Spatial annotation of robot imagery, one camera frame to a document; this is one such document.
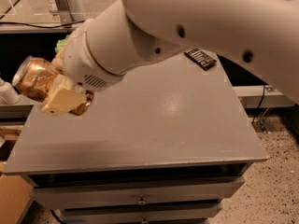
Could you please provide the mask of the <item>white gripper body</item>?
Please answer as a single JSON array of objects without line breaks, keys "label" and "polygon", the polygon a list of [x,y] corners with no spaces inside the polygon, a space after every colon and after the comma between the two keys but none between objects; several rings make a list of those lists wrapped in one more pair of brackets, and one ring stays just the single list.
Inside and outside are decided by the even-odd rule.
[{"label": "white gripper body", "polygon": [[86,24],[80,25],[67,38],[63,48],[63,70],[67,77],[89,91],[104,91],[123,80],[123,76],[106,71],[92,56]]}]

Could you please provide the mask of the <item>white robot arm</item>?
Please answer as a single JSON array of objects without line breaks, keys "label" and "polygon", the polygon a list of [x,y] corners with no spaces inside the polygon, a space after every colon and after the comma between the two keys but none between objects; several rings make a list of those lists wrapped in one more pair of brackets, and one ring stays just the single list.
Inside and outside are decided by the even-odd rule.
[{"label": "white robot arm", "polygon": [[299,0],[117,0],[82,23],[52,64],[103,91],[188,48],[238,63],[299,103]]}]

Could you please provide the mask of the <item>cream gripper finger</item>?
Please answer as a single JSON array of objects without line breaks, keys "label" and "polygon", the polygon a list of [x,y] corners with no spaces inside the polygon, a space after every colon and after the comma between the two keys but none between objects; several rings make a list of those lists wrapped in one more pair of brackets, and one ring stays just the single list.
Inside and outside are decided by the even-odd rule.
[{"label": "cream gripper finger", "polygon": [[53,64],[55,70],[63,75],[64,74],[64,68],[63,68],[63,55],[64,55],[64,51],[61,49],[56,56],[53,58],[53,60],[51,61],[51,63]]},{"label": "cream gripper finger", "polygon": [[58,75],[50,86],[43,101],[41,111],[53,116],[61,116],[86,101],[86,91],[70,78]]}]

